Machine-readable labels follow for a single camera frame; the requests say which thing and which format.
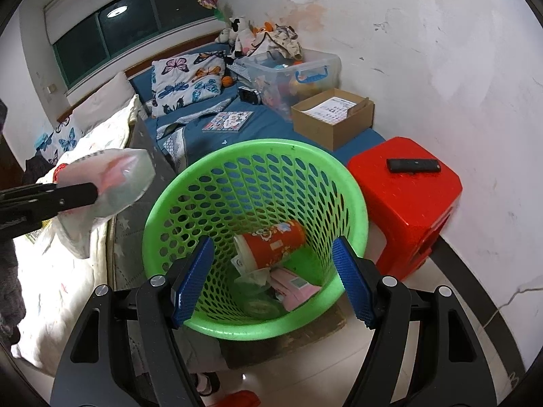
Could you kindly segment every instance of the window frame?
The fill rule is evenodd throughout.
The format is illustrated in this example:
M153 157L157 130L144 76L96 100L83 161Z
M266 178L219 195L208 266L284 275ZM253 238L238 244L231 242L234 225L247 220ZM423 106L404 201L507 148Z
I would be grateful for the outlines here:
M156 37L159 37L167 32L173 32L175 30L178 30L180 28L183 28L184 26L190 26L194 23L198 23L200 21L204 21L206 20L207 18L212 18L214 16L213 12L210 13L210 16L207 17L207 18L200 18L196 21L193 21L192 23L187 23L187 24L183 24L183 25L179 25L179 26L175 26L175 27L171 27L171 28L163 28L162 27L162 23L160 21L160 17L158 15L158 10L157 10L157 7L156 7L156 2L155 0L150 0L151 2L151 8L153 10L153 16L155 18L155 22L156 22L156 25L158 27L158 30L150 35L147 35L146 37L143 37L143 38L140 38L138 41L136 41L135 43L131 43L130 45L124 47L123 49L115 52L114 54L111 54L109 49L108 49L108 46L105 42L105 37L104 37L104 32L102 31L102 27L101 27L101 24L100 24L100 20L99 20L99 14L102 10L104 10L104 8L106 8L107 6L110 6L111 4L115 3L116 1L118 0L112 0L111 2L109 2L107 5L101 7L100 9L96 10L95 12L93 12L90 16L94 17L94 20L96 22L96 27L98 29L98 33L99 33L99 36L100 36L100 41L101 41L101 44L102 44L102 47L104 48L105 50L105 53L106 53L106 58L103 59L102 61L100 61L98 64L96 64L94 67L92 67L90 70L88 70L87 72L85 72L84 74L82 74L80 77L76 78L75 81L73 82L70 82L66 76L66 72L64 70L64 66L62 64L62 59L61 59L61 56L59 54L59 51L58 51L58 48L57 48L57 43L58 41L60 40L57 40L52 46L53 46L53 51L54 51L54 54L55 54L55 59L56 59L56 63L57 65L59 66L59 69L60 69L60 73L62 75L62 78L64 79L64 82L66 83L66 86L68 88L68 90L71 90L73 89L77 84L79 84L81 81L85 80L85 78L89 77L89 75L93 74L94 72L96 72L98 69L100 69L101 67L103 67L104 65L106 65L108 62L112 61L113 59L115 59L116 57L120 56L120 55L123 55L125 54L126 52L132 50L132 49L135 49L136 47L138 47L140 44L142 43L145 43L147 42L148 40L152 39L152 38L156 38Z

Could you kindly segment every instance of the cardboard box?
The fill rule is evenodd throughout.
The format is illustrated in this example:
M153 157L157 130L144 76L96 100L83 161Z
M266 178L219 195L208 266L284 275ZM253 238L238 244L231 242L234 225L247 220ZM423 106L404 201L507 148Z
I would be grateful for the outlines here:
M312 118L304 113L333 96L356 102L347 110L347 118L334 125ZM375 105L369 98L364 98L340 89L330 89L291 107L294 131L315 141L324 148L334 151L345 145L352 138L368 129L373 124Z

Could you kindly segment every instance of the silver bolt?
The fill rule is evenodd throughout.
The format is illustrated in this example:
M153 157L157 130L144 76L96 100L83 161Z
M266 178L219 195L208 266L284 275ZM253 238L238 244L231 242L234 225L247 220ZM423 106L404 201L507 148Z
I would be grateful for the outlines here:
M398 280L396 280L394 277L386 276L383 277L383 284L389 288L393 288L398 284Z
M154 277L151 277L151 286L158 287L162 286L166 282L166 277L157 275Z
M447 286L440 286L439 287L439 293L443 295L444 297L450 297L452 295L452 291Z
M97 287L95 290L94 290L94 293L101 297L102 295L106 295L108 293L109 289L108 289L108 285L105 285L105 284L101 284L99 287Z

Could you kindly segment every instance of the pink package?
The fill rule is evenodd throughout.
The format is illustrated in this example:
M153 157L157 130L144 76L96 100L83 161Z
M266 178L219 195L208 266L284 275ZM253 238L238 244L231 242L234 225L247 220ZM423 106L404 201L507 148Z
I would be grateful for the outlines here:
M272 288L283 296L282 304L289 312L320 291L320 286L308 283L285 268L274 269L270 274L270 283Z

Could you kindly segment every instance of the wooden bed frame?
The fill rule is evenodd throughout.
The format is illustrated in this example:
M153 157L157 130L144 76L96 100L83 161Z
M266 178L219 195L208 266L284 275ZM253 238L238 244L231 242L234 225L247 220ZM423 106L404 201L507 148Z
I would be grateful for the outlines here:
M157 53L154 56L151 56L147 59L144 59L143 61L140 61L136 65L133 65L129 69L125 70L124 73L126 74L127 78L131 78L134 75L137 75L139 72L142 72L143 70L148 69L151 67L151 64L153 61L158 61L159 59L165 59L170 58L171 56L175 56L178 54L182 54L183 52L186 52L187 50L192 50L197 47L201 47L203 45L212 43L215 38L220 34L220 31L213 32L212 34L203 35L201 37L197 37L194 39L190 39L189 41L186 41L184 43L178 44L176 46L170 47L169 49L163 50L159 53ZM82 104L89 96L94 94L100 87L102 87L104 84L100 85L93 91L87 93L85 96L83 96L78 102L76 102L74 105L71 105L70 108L62 113L58 118L56 118L57 122L63 122L66 118L68 118L75 107Z

